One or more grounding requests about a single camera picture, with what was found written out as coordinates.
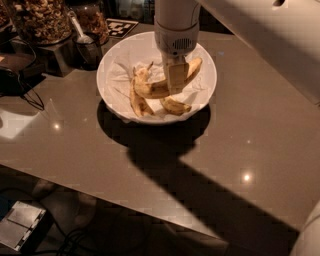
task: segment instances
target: electronic device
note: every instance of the electronic device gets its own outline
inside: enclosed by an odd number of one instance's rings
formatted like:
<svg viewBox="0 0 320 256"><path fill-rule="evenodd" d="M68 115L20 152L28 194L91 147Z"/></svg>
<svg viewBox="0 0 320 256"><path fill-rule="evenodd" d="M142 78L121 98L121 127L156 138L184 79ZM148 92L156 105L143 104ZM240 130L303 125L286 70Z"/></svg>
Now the electronic device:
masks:
<svg viewBox="0 0 320 256"><path fill-rule="evenodd" d="M200 5L320 104L319 0L156 0L156 42L168 65L195 47Z"/></svg>
<svg viewBox="0 0 320 256"><path fill-rule="evenodd" d="M22 254L32 253L51 225L51 216L36 202L0 196L0 244Z"/></svg>

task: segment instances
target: table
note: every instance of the table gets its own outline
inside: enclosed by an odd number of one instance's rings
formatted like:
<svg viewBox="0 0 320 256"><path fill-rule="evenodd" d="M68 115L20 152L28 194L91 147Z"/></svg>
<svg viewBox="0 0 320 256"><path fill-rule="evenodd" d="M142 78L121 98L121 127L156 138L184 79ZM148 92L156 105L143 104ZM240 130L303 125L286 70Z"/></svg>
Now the table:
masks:
<svg viewBox="0 0 320 256"><path fill-rule="evenodd" d="M188 121L124 124L101 100L95 71L47 75L35 88L45 111L0 99L0 164L281 255L320 199L320 111L235 36L200 32L199 43L218 83Z"/></svg>

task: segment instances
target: banana piece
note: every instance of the banana piece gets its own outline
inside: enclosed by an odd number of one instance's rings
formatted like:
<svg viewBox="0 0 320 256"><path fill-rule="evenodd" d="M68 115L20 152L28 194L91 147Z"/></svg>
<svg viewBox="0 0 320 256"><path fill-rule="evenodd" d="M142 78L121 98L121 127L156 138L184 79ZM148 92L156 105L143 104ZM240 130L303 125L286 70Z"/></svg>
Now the banana piece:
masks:
<svg viewBox="0 0 320 256"><path fill-rule="evenodd" d="M168 87L170 95L181 93L182 90L200 72L202 58L197 57L188 63L168 66Z"/></svg>
<svg viewBox="0 0 320 256"><path fill-rule="evenodd" d="M160 99L160 103L170 114L181 116L183 113L189 112L191 106L175 100L172 96Z"/></svg>
<svg viewBox="0 0 320 256"><path fill-rule="evenodd" d="M142 117L145 115L154 115L153 110L148 105L147 101L140 97L134 90L135 79L133 78L130 83L130 104L133 112Z"/></svg>
<svg viewBox="0 0 320 256"><path fill-rule="evenodd" d="M161 99L172 94L181 93L199 73L201 69L202 59L197 57L189 63L172 65L168 67L168 80L163 79L158 82L149 83L149 69L152 63L147 68L134 70L134 90L145 99Z"/></svg>
<svg viewBox="0 0 320 256"><path fill-rule="evenodd" d="M160 99L169 96L169 89L167 80L164 79L155 83L148 83L149 69L151 65L147 68L140 68L138 71L134 70L134 90L142 98L145 99Z"/></svg>
<svg viewBox="0 0 320 256"><path fill-rule="evenodd" d="M135 92L135 83L138 79L141 81L147 81L149 77L149 69L152 67L153 63L151 63L147 68L141 68L137 72L135 68L133 68L133 78L131 79L130 83L130 105L132 107L133 112L138 116L145 116L145 115L154 115L153 110L148 105L147 101L139 96Z"/></svg>

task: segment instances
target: bowl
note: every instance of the bowl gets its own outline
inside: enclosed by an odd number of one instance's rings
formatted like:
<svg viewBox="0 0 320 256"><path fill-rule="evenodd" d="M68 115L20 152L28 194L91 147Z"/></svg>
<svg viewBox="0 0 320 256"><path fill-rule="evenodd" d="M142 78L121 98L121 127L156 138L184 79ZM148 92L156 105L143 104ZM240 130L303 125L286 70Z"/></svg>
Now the bowl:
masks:
<svg viewBox="0 0 320 256"><path fill-rule="evenodd" d="M181 93L174 98L190 104L190 112L181 116L167 113L159 100L147 100L155 112L154 116L137 117L133 112L130 99L130 80L133 68L147 66L153 62L150 80L163 79L162 58L154 38L154 32L146 32L128 37L114 45L102 58L97 70L97 86L107 108L124 122L146 125L167 125L185 121L204 108L216 88L217 72L209 53L200 45L190 53L186 60L201 57L203 62L198 75Z"/></svg>

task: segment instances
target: jar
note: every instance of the jar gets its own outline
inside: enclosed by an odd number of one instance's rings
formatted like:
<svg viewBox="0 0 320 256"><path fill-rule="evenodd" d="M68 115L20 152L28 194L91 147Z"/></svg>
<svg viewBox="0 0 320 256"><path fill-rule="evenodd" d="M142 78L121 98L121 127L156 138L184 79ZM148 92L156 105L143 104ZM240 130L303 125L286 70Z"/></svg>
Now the jar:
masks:
<svg viewBox="0 0 320 256"><path fill-rule="evenodd" d="M4 6L2 1L0 1L0 28L7 25L9 21L10 21L10 18L8 16L6 7Z"/></svg>
<svg viewBox="0 0 320 256"><path fill-rule="evenodd" d="M100 45L109 40L103 1L77 1L77 3L70 1L69 7L76 13L85 33L94 33L99 36Z"/></svg>
<svg viewBox="0 0 320 256"><path fill-rule="evenodd" d="M68 38L71 25L64 0L3 0L21 39L51 45Z"/></svg>

